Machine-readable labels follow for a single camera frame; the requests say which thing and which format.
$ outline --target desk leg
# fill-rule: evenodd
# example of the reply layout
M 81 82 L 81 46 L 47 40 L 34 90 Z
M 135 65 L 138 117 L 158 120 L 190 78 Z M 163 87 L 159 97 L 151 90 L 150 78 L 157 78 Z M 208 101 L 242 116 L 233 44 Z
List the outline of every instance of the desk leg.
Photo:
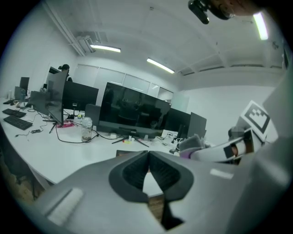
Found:
M 40 185 L 44 188 L 44 190 L 47 190 L 50 188 L 49 183 L 46 181 L 45 178 L 43 178 L 39 173 L 37 173 L 33 168 L 28 166 L 29 169 L 32 171 L 33 175 L 37 179 L 37 181 L 40 183 Z

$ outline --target air conditioning unit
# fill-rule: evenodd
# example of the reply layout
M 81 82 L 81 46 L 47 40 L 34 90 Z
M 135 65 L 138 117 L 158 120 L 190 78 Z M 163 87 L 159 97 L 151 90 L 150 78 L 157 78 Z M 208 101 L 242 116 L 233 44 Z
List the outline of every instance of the air conditioning unit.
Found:
M 78 40 L 80 46 L 85 51 L 85 53 L 93 53 L 96 51 L 90 46 L 90 45 L 93 45 L 93 42 L 90 36 L 85 36 L 85 37 L 78 36 L 76 39 Z

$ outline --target person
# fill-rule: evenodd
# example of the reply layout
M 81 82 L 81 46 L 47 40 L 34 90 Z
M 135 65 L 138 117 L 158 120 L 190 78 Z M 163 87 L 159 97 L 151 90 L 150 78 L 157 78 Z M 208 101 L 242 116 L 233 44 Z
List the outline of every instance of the person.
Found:
M 60 66 L 59 69 L 61 71 L 68 71 L 66 81 L 73 82 L 71 75 L 69 75 L 69 65 L 68 64 L 64 64 L 63 66 Z

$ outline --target glass jar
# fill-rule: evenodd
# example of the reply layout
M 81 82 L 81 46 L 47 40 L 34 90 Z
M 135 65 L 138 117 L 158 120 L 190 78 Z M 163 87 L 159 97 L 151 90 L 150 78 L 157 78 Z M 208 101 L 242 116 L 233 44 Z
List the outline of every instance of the glass jar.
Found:
M 90 142 L 92 138 L 92 120 L 90 117 L 84 117 L 81 122 L 81 140 Z

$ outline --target monitor leg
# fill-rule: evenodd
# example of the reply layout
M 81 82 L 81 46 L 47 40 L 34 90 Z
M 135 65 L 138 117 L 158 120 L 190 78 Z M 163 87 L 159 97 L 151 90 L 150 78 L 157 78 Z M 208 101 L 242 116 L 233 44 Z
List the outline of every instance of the monitor leg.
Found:
M 144 144 L 143 142 L 141 142 L 138 138 L 136 138 L 136 137 L 133 137 L 133 138 L 135 139 L 135 141 L 139 142 L 140 144 L 143 144 L 144 146 L 149 147 L 148 145 L 146 145 L 146 144 Z
M 124 138 L 122 138 L 122 139 L 120 139 L 120 140 L 118 140 L 118 141 L 112 142 L 112 144 L 118 143 L 118 142 L 120 142 L 120 141 L 124 141 L 124 140 L 126 140 L 126 139 L 128 139 L 128 137 L 124 137 Z

